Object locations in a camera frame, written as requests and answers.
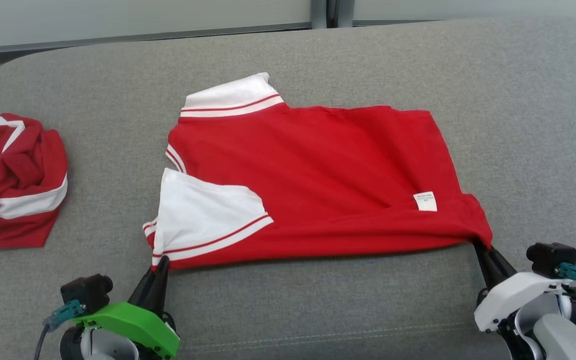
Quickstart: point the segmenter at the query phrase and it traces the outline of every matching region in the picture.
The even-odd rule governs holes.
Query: couch seam
[[[379,335],[367,335],[367,336],[356,336],[356,337],[337,337],[334,339],[320,339],[320,340],[307,340],[307,341],[297,341],[297,342],[285,342],[282,344],[266,344],[266,345],[257,345],[257,346],[244,346],[244,347],[238,347],[238,348],[222,348],[222,349],[216,349],[216,350],[188,351],[188,353],[194,353],[194,354],[223,353],[226,351],[241,351],[241,350],[263,349],[263,348],[269,348],[269,347],[297,346],[297,345],[302,345],[302,344],[338,342],[338,341],[343,341],[343,340],[361,340],[361,339],[370,339],[370,338],[396,337],[398,335],[438,333],[438,332],[447,331],[447,330],[466,330],[466,329],[470,329],[470,327],[466,327],[466,326],[459,327],[458,326],[458,327],[454,327],[454,328],[435,328],[433,330],[423,330],[423,331],[382,333]]]
[[[208,348],[208,347],[240,346],[240,345],[244,345],[244,344],[255,344],[255,343],[264,343],[264,342],[280,342],[283,340],[301,340],[301,339],[322,338],[322,337],[338,337],[338,336],[343,336],[343,335],[359,335],[359,334],[369,334],[369,333],[382,333],[382,332],[386,332],[386,331],[397,331],[397,330],[438,328],[441,326],[448,327],[448,326],[457,326],[457,325],[464,325],[464,324],[470,324],[470,323],[464,321],[464,322],[455,322],[455,323],[438,323],[438,324],[434,324],[434,325],[403,326],[403,327],[391,327],[391,328],[376,328],[374,330],[322,333],[319,335],[277,337],[274,339],[259,339],[259,340],[238,341],[238,342],[222,342],[219,344],[188,346],[186,349],[203,349],[203,348]]]

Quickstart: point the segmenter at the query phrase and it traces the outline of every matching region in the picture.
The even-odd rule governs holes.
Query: white stripe
[[[195,256],[203,255],[206,253],[212,253],[213,251],[217,251],[219,249],[226,248],[226,247],[231,246],[233,244],[237,244],[238,242],[246,239],[250,235],[253,235],[254,233],[258,232],[259,230],[262,230],[262,228],[264,228],[264,227],[266,227],[272,223],[274,223],[273,219],[268,216],[267,218],[260,219],[256,223],[248,226],[247,228],[244,228],[242,231],[239,231],[239,232],[237,232],[237,233],[235,233],[229,237],[226,237],[225,239],[222,239],[221,241],[211,243],[211,244],[208,244],[206,246],[202,246],[202,247],[198,247],[198,248],[193,248],[193,249],[186,250],[186,251],[166,253],[165,255],[170,259],[171,262],[174,262],[176,260],[194,258]],[[172,249],[171,248],[166,249],[166,251],[172,251],[172,250],[175,250],[175,249],[173,249],[173,248]],[[152,264],[158,265],[160,263],[160,259],[161,259],[160,257],[153,257],[152,258]]]
[[[239,226],[239,227],[235,227],[234,229],[242,229],[242,228],[246,228],[247,229],[247,225],[249,225],[250,223],[253,223],[253,225],[250,226],[254,226],[256,224],[256,222],[260,222],[260,218],[262,217],[267,217],[268,216],[268,212],[265,212],[263,215],[260,216],[256,216],[255,220],[253,221],[246,221],[245,225]],[[228,231],[226,232],[226,234],[233,234],[238,230],[235,231]],[[183,241],[181,241],[181,236],[179,237],[175,237],[174,240],[174,244],[168,244],[167,246],[163,246],[162,249],[158,249],[158,251],[153,251],[153,253],[155,255],[161,255],[163,251],[168,251],[169,249],[187,249],[187,248],[194,248],[194,247],[199,247],[199,246],[205,246],[208,243],[214,242],[215,239],[220,239],[221,236],[216,236],[216,237],[201,237],[201,238],[196,238],[196,239],[188,239],[187,237],[185,237],[183,239]]]
[[[15,140],[19,137],[19,135],[21,135],[23,130],[26,129],[26,125],[24,125],[24,122],[21,120],[7,121],[5,118],[0,116],[0,126],[9,126],[10,128],[15,128],[12,134],[10,134],[10,137],[8,138],[6,143],[4,144],[4,148],[1,150],[1,153],[3,153],[4,151],[6,151],[7,148],[9,148],[9,146],[12,145],[12,143],[15,142]]]
[[[157,231],[157,225],[151,225],[149,228],[144,229],[143,234],[146,235],[146,238],[148,238],[155,231]]]
[[[229,110],[233,108],[247,107],[252,103],[256,103],[265,98],[270,98],[270,96],[279,95],[279,92],[272,88],[272,86],[268,85],[267,83],[264,83],[264,85],[266,85],[269,89],[250,89],[245,86],[244,89],[240,89],[238,91],[231,88],[218,94],[213,89],[207,89],[204,90],[204,92],[211,93],[210,96],[202,98],[199,102],[193,101],[191,98],[192,96],[196,96],[199,93],[190,94],[181,110],[185,110],[187,112],[203,109]]]
[[[52,212],[57,209],[68,191],[68,173],[60,187],[37,194],[0,198],[0,218],[15,219],[28,215]]]
[[[275,96],[268,98],[268,100],[264,100],[262,102],[258,102],[253,105],[249,105],[246,107],[240,107],[239,109],[233,110],[210,110],[210,111],[194,111],[193,109],[187,109],[184,107],[182,109],[181,114],[179,117],[227,117],[227,116],[240,116],[244,114],[250,114],[254,112],[258,112],[263,109],[267,109],[277,104],[283,103],[284,100],[281,96]]]
[[[184,162],[182,161],[181,156],[179,156],[179,154],[177,153],[177,151],[174,150],[174,148],[172,147],[172,145],[168,144],[168,146],[167,146],[166,149],[172,154],[172,156],[174,157],[174,159],[179,162],[179,166],[181,166],[181,168],[179,168],[179,166],[178,166],[176,163],[174,164],[174,166],[176,166],[177,170],[181,171],[181,172],[184,173],[184,174],[187,174],[187,173],[186,173],[186,165],[185,165]]]
[[[160,217],[157,216],[153,221],[148,221],[147,223],[144,223],[144,224],[141,226],[141,229],[144,230],[147,226],[154,225],[155,223],[157,223],[157,219],[159,219],[159,218],[160,218]]]
[[[183,173],[183,171],[181,170],[181,168],[179,167],[179,165],[177,164],[177,162],[175,161],[175,159],[172,157],[171,154],[166,152],[166,157],[168,159],[170,159],[170,162],[172,162],[172,164],[174,164],[174,167],[176,167],[177,171],[179,171],[180,173]]]

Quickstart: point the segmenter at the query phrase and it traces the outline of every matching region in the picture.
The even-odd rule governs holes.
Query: gray couch
[[[0,113],[57,129],[68,196],[44,248],[0,250],[0,359],[32,357],[59,287],[106,274],[124,301],[171,164],[185,96],[260,71],[295,107],[428,109],[493,243],[527,271],[535,242],[576,247],[576,20],[487,18],[53,50],[0,68]],[[393,256],[172,273],[179,359],[505,360],[473,318],[470,244]],[[63,331],[46,337],[58,358]]]

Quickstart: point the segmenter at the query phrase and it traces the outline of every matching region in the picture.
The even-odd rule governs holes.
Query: wall
[[[576,0],[355,0],[354,4],[355,21],[535,15],[576,18]]]
[[[310,0],[0,0],[0,46],[310,21]]]

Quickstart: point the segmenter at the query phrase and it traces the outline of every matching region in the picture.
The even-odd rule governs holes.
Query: red stripe
[[[235,235],[235,234],[237,234],[237,233],[245,230],[246,228],[249,228],[250,226],[253,226],[253,225],[254,225],[255,223],[257,223],[258,221],[261,221],[262,219],[265,219],[265,218],[267,218],[267,217],[269,217],[269,216],[270,216],[270,215],[268,215],[268,214],[263,215],[263,216],[261,216],[260,218],[254,220],[254,221],[249,222],[247,225],[245,225],[244,227],[240,228],[239,230],[235,230],[235,231],[231,232],[230,234],[227,234],[226,236],[222,236],[222,237],[218,238],[217,240],[212,240],[212,241],[210,241],[209,243],[198,244],[197,246],[190,246],[190,247],[185,247],[185,248],[177,248],[177,249],[174,249],[174,250],[167,250],[167,251],[164,251],[163,254],[153,253],[152,257],[153,257],[153,258],[160,258],[160,257],[162,257],[162,255],[166,255],[166,254],[170,254],[170,253],[178,253],[178,252],[180,252],[180,251],[187,251],[187,250],[192,250],[192,249],[203,248],[203,247],[205,247],[205,246],[209,246],[210,244],[214,244],[214,243],[220,242],[220,241],[222,241],[222,240],[224,240],[224,239],[226,239],[226,238],[230,238],[231,236],[233,236],[233,235]]]
[[[182,173],[184,172],[184,168],[181,167],[181,165],[179,164],[179,161],[177,161],[177,159],[175,158],[175,156],[172,154],[172,152],[170,152],[170,150],[166,150],[166,153],[168,155],[170,155],[170,158],[172,159],[172,161],[174,162],[174,164],[176,164],[176,168],[179,169],[179,171],[181,171]]]
[[[181,112],[219,112],[219,111],[222,111],[222,110],[237,110],[237,109],[242,109],[242,108],[250,107],[251,105],[254,105],[254,104],[259,104],[259,103],[261,103],[262,101],[266,101],[266,100],[275,98],[275,97],[277,97],[277,96],[279,96],[279,94],[278,94],[278,93],[275,93],[274,95],[270,95],[270,96],[268,96],[268,97],[262,98],[261,100],[257,100],[257,101],[251,102],[251,103],[249,103],[249,104],[241,105],[241,106],[221,107],[221,108],[218,108],[218,109],[217,109],[217,108],[212,108],[212,109],[185,109],[185,110],[184,110],[184,109],[181,109]]]
[[[152,228],[152,227],[155,226],[155,225],[157,225],[157,221],[155,221],[155,222],[153,222],[153,223],[151,223],[151,224],[149,224],[149,225],[144,226],[144,227],[143,227],[143,230],[146,231],[146,229]]]

